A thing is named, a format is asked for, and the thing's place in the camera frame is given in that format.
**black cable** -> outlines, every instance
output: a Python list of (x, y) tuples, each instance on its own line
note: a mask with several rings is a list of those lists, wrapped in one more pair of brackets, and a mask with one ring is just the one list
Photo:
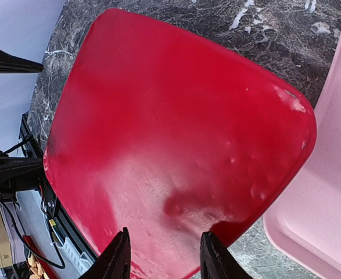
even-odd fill
[(16, 201), (15, 199), (11, 198), (11, 201), (13, 203), (15, 203), (16, 206), (18, 206), (18, 208), (20, 208), (20, 204), (18, 203), (18, 201)]
[(40, 203), (40, 209), (41, 209), (41, 212), (46, 216), (46, 218), (50, 218), (50, 215), (47, 211), (44, 211), (44, 208), (42, 205), (45, 204), (45, 197), (44, 197), (44, 190), (42, 190), (42, 187), (40, 185), (40, 195), (41, 195), (41, 203)]
[(28, 143), (31, 139), (32, 139), (33, 135), (26, 135), (24, 140), (22, 140), (20, 143), (14, 145), (13, 147), (11, 147), (10, 149), (8, 149), (7, 151), (4, 152), (4, 154), (9, 154), (11, 152), (13, 152), (14, 150), (17, 150), (18, 148), (20, 148), (21, 146), (25, 145), (26, 143)]
[[(35, 255), (35, 257), (39, 258), (40, 260), (43, 260), (45, 263), (47, 264), (50, 264), (51, 266), (53, 267), (56, 267), (57, 269), (65, 269), (66, 268), (66, 264), (58, 250), (58, 248), (56, 247), (55, 243), (53, 243), (54, 245), (54, 248), (55, 248), (55, 251), (59, 257), (59, 260), (61, 262), (61, 264), (57, 264), (57, 263), (54, 263), (46, 258), (44, 258), (43, 256), (39, 255), (37, 252), (35, 252), (29, 245), (28, 243), (23, 239), (22, 235), (20, 234), (19, 230), (18, 230), (18, 227), (15, 223), (15, 219), (14, 219), (14, 216), (12, 214), (12, 212), (10, 211), (10, 209), (2, 202), (0, 201), (0, 204), (6, 209), (6, 211), (9, 213), (9, 216), (10, 218), (12, 219), (12, 223), (13, 223), (13, 226), (14, 226), (14, 229), (15, 229), (15, 232), (16, 234), (18, 235), (19, 239), (22, 241), (22, 243), (24, 244), (24, 246), (33, 254)], [(54, 242), (54, 239), (53, 239), (53, 236), (52, 236), (52, 231), (49, 230), (49, 235), (50, 235), (50, 238), (51, 240)]]

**black marble surface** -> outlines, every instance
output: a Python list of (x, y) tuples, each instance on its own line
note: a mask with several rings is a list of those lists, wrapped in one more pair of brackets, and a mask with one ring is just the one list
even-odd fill
[[(107, 8), (147, 15), (215, 41), (286, 80), (313, 106), (341, 30), (341, 0), (69, 0), (45, 52), (28, 117), (43, 148), (81, 43)], [(255, 278), (315, 278), (269, 244), (261, 220), (231, 251)]]

